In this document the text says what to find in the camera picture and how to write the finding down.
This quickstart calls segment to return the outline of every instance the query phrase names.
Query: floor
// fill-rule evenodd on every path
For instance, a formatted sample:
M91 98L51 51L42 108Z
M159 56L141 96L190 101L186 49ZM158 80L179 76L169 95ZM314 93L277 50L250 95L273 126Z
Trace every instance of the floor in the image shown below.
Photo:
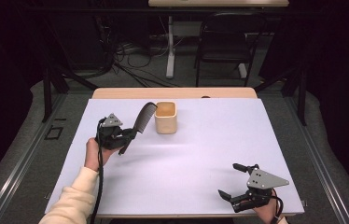
M268 36L263 38L257 51L256 62L252 70L249 85L254 87L261 83L258 77L266 50L270 43ZM150 58L138 49L127 50L129 55L119 57L118 63L127 67L129 73L113 69L102 76L89 77L88 80L101 87L142 87L135 81L140 77L153 79L146 81L151 87L160 84L168 86L192 87L195 83L193 69L195 42L193 39L176 39L176 58L174 78L166 79L166 52L157 52ZM202 73L206 76L227 73L233 76L232 67L211 66L205 64ZM91 73L83 71L80 75L88 77ZM92 91L68 79L70 91L68 94L54 93L54 113L50 120L41 123L44 115L42 83L32 87L34 102L29 115L20 129L19 134L8 149L0 164L0 223L34 223L37 222L46 206L44 197L49 196L56 179L52 178L60 172L61 161L65 158L68 145L77 129L77 123L82 116L82 108L91 98ZM229 86L242 85L233 80L206 79L202 86ZM349 223L349 179L342 166L335 160L330 151L322 119L319 113L318 101L308 93L306 105L307 126L300 125L295 117L293 98L283 98L280 89L283 82L278 82L268 89L259 92L267 107L272 126L278 137L280 146L285 154L290 172L293 174L301 199L305 203L305 214L295 216L292 223ZM61 142L44 141L44 136L51 125L68 127L68 133L63 134ZM50 148L62 148L49 152ZM250 217L235 218L236 223L260 223Z

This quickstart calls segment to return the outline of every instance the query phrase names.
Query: hand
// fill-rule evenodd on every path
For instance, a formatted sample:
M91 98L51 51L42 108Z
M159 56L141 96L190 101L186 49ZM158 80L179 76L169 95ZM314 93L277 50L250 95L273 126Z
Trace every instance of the hand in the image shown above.
M102 148L103 165L107 163L108 159L113 153L115 153L120 149L122 149L122 147L118 147L112 150ZM92 137L87 142L84 166L98 172L99 170L98 154L99 154L99 145L95 141L95 139Z
M276 196L276 192L272 190L272 196ZM265 223L270 224L273 217L276 214L276 199L270 199L267 205L253 208L253 210L257 213L258 217Z

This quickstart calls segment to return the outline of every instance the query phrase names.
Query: brush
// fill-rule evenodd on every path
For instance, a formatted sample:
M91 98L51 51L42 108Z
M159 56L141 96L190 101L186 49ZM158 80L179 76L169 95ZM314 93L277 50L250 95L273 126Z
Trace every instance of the brush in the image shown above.
M122 135L127 135L131 139L127 142L127 144L119 151L119 155L125 153L131 141L136 137L137 133L143 133L148 122L150 121L152 115L154 114L157 106L154 103L148 102L146 103L142 110L140 110L139 115L137 116L136 121L134 122L133 128L128 130L123 130Z

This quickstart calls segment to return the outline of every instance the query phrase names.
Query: cup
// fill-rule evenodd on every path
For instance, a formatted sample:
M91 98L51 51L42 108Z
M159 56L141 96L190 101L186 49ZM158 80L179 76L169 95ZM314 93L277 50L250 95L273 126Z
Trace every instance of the cup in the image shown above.
M157 133L175 133L177 131L177 110L175 102L157 102L154 113Z

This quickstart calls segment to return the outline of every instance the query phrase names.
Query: gray carpet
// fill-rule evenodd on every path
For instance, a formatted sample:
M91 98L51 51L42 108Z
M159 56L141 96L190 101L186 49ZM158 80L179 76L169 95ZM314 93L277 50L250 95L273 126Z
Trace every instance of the gray carpet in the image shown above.
M257 86L260 83L260 78L256 74L263 61L269 41L270 38L266 38L265 43L262 42L262 47L258 49L258 59L252 71L250 86ZM148 58L146 56L133 54L129 61L125 57L120 63L124 66L147 64L147 66L140 69L159 77L161 79L159 82L165 81L179 86L193 86L195 82L195 70L193 69L194 50L194 43L192 41L188 42L187 39L177 46L174 79L171 80L164 77L166 72L165 56L154 57L147 64ZM202 72L204 72L204 76L209 76L209 71L214 69L214 67L206 65ZM133 71L138 76L154 78L146 72L136 69L133 69ZM141 87L133 77L116 68L108 74L90 78L89 80L102 87ZM49 133L48 130L45 130L40 134L41 141L35 146L35 154L31 156L31 163L25 167L26 172L20 176L20 184L15 186L14 191L11 191L13 194L9 195L7 203L0 204L3 205L2 209L0 209L0 223L36 223L44 215L44 210L48 203L45 197L55 186L85 105L88 99L91 98L91 91L88 91L85 87L73 80L68 80L68 83L71 87L69 94L55 94L57 99L62 99L62 102L55 110L52 120L47 124L49 128L52 128L52 132ZM205 86L242 84L234 83L233 81L218 82L215 80L204 80L201 83ZM291 99L283 98L278 92L281 86L281 83L277 83L260 92L258 97L263 100L266 106L300 198L308 203L308 206L305 207L305 214L291 217L289 220L291 223L341 223L328 197L327 189L322 185L322 181L311 162L307 141L300 131L298 121L293 116L293 108L288 103ZM44 112L42 84L38 83L35 85L32 91L35 98L28 118L0 164L0 190L6 185L6 181L13 174L14 168L17 168L22 156L30 148L31 142L35 140L35 135L41 127L40 121ZM318 107L318 101L308 94L306 108L307 130L317 145L349 212L349 177L330 151ZM54 138L60 130L62 132L59 139L44 139L48 133L47 138ZM109 220L102 220L102 222L108 223ZM235 222L261 223L255 217L236 218Z

